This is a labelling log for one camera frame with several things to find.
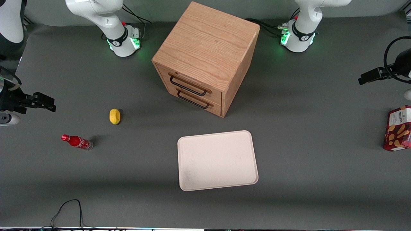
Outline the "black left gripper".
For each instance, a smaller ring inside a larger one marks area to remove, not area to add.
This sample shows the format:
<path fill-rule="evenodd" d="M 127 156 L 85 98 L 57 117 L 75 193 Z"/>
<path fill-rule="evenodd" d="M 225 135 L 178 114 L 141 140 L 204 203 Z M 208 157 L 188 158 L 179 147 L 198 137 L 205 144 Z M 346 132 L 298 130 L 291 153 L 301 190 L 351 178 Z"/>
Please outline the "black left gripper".
<path fill-rule="evenodd" d="M 387 56 L 388 56 L 389 48 L 385 50 L 385 68 L 384 67 L 377 67 L 372 69 L 368 72 L 361 74 L 361 77 L 358 79 L 358 83 L 360 85 L 364 85 L 366 83 L 371 83 L 374 81 L 381 81 L 387 78 L 387 73 L 390 78 L 400 79 L 398 78 L 399 75 L 407 78 L 410 77 L 411 71 L 411 49 L 407 49 L 402 51 L 395 59 L 395 62 L 391 65 L 387 64 Z"/>

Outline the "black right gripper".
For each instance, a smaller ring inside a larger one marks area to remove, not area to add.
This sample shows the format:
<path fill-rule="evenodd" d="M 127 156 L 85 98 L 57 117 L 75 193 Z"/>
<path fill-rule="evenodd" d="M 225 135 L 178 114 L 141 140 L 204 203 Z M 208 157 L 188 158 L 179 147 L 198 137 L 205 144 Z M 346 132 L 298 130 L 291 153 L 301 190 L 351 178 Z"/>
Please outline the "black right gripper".
<path fill-rule="evenodd" d="M 24 98 L 24 93 L 21 88 L 10 91 L 9 87 L 4 87 L 1 90 L 0 111 L 10 111 L 24 114 L 24 107 L 28 107 L 42 108 L 51 112 L 55 112 L 56 105 L 54 103 L 54 98 L 51 98 L 40 92 L 36 92 L 33 95 L 26 95 L 26 97 Z"/>

